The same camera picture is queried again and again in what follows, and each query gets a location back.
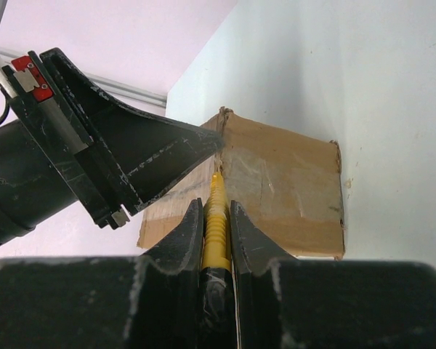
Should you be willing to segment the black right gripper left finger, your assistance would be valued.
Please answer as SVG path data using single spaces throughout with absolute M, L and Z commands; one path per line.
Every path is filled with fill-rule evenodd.
M 203 204 L 134 257 L 0 260 L 0 348 L 196 348 Z

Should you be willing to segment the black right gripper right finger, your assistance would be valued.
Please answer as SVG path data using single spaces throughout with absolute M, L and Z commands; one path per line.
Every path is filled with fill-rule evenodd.
M 436 270 L 299 260 L 237 201 L 230 235 L 242 348 L 436 348 Z

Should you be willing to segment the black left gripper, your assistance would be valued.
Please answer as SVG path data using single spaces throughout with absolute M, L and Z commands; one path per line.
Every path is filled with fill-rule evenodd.
M 107 166 L 94 155 L 94 139 L 83 124 L 101 136 L 135 190 L 137 201 L 124 205 L 130 215 L 159 200 L 224 147 L 216 131 L 149 113 L 113 97 L 91 82 L 61 49 L 50 49 L 40 58 L 29 52 L 3 67 L 17 94 L 11 99 L 12 110 L 101 228 L 120 228 L 129 217 L 102 192 L 100 181 L 108 173 Z

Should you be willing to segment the yellow utility knife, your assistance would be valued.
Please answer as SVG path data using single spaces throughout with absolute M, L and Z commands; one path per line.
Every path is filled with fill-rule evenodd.
M 199 283 L 198 347 L 235 348 L 235 303 L 229 241 L 229 206 L 222 175 L 211 178 L 205 208 Z

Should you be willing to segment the brown cardboard express box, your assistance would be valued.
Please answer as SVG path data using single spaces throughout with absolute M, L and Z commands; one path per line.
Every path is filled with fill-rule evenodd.
M 149 249 L 182 220 L 189 203 L 210 194 L 221 172 L 229 200 L 288 253 L 342 259 L 344 208 L 341 155 L 335 142 L 245 119 L 230 108 L 205 124 L 225 147 L 143 212 L 138 246 Z

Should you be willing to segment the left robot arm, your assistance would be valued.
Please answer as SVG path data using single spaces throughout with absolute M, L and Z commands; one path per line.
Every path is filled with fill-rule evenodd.
M 224 145 L 113 97 L 58 48 L 0 58 L 0 90 L 16 115 L 0 126 L 0 246 L 75 202 L 121 228 Z

